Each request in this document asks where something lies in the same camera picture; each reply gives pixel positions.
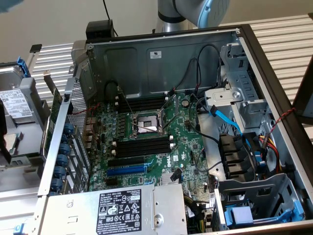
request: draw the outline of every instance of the black ram slot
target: black ram slot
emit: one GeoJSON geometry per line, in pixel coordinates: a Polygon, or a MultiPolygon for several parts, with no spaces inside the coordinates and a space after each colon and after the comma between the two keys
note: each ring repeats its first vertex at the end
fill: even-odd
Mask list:
{"type": "Polygon", "coordinates": [[[144,164],[145,160],[143,157],[137,158],[125,158],[125,159],[113,159],[108,161],[108,166],[122,166],[122,165],[140,165],[144,164]]]}
{"type": "Polygon", "coordinates": [[[118,142],[116,147],[117,158],[145,156],[170,152],[171,148],[168,137],[136,141],[122,141],[118,142]]]}
{"type": "MultiPolygon", "coordinates": [[[[133,112],[160,109],[165,104],[165,98],[163,96],[128,99],[127,101],[130,107],[132,108],[133,112]]],[[[120,113],[130,112],[130,109],[125,99],[120,99],[118,103],[119,103],[118,110],[120,113]]]]}

